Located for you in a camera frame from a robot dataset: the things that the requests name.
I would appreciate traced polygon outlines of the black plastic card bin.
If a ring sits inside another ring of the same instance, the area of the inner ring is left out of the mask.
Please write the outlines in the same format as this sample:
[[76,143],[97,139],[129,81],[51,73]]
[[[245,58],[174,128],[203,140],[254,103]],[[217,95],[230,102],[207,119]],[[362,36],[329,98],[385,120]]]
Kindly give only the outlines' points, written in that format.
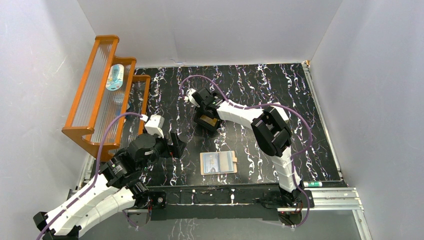
[[210,110],[195,108],[193,121],[200,127],[210,132],[215,132],[220,127],[222,120],[213,115]]

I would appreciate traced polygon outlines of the white magnetic stripe card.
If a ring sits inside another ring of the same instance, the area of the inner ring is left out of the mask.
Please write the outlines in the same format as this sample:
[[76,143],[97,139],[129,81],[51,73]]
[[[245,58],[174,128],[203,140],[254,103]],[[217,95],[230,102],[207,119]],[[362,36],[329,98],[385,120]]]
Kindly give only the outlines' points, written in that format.
[[219,170],[221,173],[232,173],[234,167],[234,153],[233,151],[222,151],[218,153]]

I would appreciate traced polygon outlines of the tan blue card holder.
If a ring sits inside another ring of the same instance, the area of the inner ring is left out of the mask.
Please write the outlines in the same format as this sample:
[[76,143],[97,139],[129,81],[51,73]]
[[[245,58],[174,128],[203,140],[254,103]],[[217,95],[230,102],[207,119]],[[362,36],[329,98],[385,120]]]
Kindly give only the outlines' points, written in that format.
[[201,152],[200,173],[203,176],[237,173],[237,162],[234,151]]

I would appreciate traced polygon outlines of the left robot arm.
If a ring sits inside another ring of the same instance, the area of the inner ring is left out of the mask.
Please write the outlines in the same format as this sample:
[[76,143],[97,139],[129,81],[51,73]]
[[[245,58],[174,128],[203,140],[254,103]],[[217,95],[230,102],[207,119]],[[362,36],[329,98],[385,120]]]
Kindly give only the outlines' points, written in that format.
[[187,146],[175,131],[171,141],[143,133],[120,149],[97,174],[63,204],[38,212],[34,223],[39,240],[77,240],[90,228],[123,210],[152,208],[166,194],[150,191],[141,180],[143,169],[163,158],[181,158]]

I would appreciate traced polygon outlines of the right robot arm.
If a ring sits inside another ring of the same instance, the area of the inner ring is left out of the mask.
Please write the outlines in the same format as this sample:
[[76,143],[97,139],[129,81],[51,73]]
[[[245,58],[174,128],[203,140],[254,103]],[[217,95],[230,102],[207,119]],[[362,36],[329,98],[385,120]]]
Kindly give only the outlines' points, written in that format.
[[251,129],[259,149],[269,157],[278,175],[283,204],[295,207],[302,199],[302,180],[293,169],[290,156],[292,131],[282,107],[249,107],[225,100],[218,91],[205,87],[189,89],[186,97],[195,106],[194,122],[208,131],[216,131],[222,121]]

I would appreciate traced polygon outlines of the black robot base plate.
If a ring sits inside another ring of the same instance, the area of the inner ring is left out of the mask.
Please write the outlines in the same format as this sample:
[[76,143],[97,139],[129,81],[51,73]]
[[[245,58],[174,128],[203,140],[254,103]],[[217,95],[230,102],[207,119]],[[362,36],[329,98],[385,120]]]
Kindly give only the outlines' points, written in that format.
[[297,224],[315,207],[311,190],[291,195],[278,183],[150,186],[128,215],[151,221],[173,219],[260,219]]

